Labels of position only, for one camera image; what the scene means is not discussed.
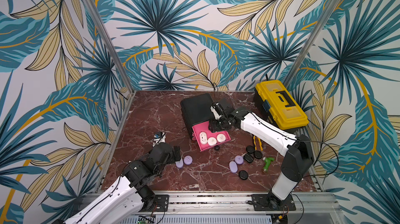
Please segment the white round earphone case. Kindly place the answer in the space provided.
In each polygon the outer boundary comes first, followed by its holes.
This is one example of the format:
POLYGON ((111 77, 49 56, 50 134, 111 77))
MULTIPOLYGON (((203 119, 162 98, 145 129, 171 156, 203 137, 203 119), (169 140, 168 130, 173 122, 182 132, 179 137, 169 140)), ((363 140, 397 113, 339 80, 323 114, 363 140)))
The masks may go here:
POLYGON ((208 144, 209 146, 215 146, 217 143, 218 143, 218 142, 217 142, 217 139, 216 139, 215 137, 210 137, 210 138, 207 140, 207 144, 208 144))
POLYGON ((223 133, 220 133, 216 137, 218 143, 222 143, 226 141, 226 136, 223 133))

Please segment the white oval earphone case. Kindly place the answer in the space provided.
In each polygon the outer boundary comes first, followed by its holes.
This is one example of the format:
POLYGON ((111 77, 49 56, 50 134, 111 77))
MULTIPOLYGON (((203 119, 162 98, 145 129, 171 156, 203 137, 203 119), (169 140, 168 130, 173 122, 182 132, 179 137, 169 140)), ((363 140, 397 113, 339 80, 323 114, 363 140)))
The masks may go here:
POLYGON ((208 144, 208 136, 206 132, 201 132, 199 135, 200 138, 200 143, 202 145, 207 145, 208 144))

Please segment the pink top drawer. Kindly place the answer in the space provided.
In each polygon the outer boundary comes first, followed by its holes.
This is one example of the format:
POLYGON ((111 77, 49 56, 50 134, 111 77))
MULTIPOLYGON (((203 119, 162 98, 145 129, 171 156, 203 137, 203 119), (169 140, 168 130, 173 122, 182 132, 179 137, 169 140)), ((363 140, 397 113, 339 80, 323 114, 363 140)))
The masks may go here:
POLYGON ((197 141, 201 152, 231 141, 227 131, 211 132, 209 121, 194 125, 192 130, 192 138, 197 141))

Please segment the black pink drawer cabinet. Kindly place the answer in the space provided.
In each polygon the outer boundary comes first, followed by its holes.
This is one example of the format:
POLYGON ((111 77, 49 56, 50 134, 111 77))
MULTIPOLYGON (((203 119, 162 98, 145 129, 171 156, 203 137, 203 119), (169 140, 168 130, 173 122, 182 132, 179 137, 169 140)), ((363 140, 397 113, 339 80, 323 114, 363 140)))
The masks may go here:
POLYGON ((209 93, 195 95, 180 102, 182 117, 190 140, 193 138, 193 126, 214 119, 210 109, 213 102, 209 93))

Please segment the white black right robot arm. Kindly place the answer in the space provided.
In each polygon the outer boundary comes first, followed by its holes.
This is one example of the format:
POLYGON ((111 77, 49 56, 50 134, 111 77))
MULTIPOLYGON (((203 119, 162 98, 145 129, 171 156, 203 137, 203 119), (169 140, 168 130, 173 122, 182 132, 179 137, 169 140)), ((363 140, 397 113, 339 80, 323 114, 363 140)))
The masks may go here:
POLYGON ((214 115, 210 120, 212 131, 236 127, 260 138, 283 156, 281 173, 268 197, 271 203, 286 200, 314 163, 309 138, 281 130, 244 107, 234 109, 226 100, 213 102, 210 110, 214 115))

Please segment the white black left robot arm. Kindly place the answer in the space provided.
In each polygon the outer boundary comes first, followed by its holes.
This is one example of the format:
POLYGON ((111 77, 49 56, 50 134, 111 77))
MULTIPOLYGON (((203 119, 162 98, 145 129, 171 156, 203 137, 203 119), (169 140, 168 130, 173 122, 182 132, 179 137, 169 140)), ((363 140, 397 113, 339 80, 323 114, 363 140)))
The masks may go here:
POLYGON ((179 146, 155 145, 131 161, 116 181, 98 198, 67 220, 55 224, 118 224, 129 215, 154 208, 155 193, 149 185, 160 177, 166 165, 181 159, 179 146))

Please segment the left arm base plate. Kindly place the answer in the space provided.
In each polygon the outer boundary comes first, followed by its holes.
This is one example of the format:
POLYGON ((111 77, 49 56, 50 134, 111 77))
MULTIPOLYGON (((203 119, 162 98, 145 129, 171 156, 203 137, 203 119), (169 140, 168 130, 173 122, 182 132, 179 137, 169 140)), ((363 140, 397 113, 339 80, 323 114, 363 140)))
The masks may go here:
POLYGON ((170 195, 161 194, 155 195, 144 201, 144 205, 140 213, 144 212, 165 212, 168 210, 170 195))

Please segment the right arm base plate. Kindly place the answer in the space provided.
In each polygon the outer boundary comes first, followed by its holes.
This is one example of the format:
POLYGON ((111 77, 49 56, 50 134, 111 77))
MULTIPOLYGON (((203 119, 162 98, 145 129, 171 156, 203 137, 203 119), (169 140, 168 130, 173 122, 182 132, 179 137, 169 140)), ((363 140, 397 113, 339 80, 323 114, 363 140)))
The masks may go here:
POLYGON ((285 200, 279 200, 270 194, 252 194, 248 201, 255 211, 294 211, 296 206, 291 194, 285 200))

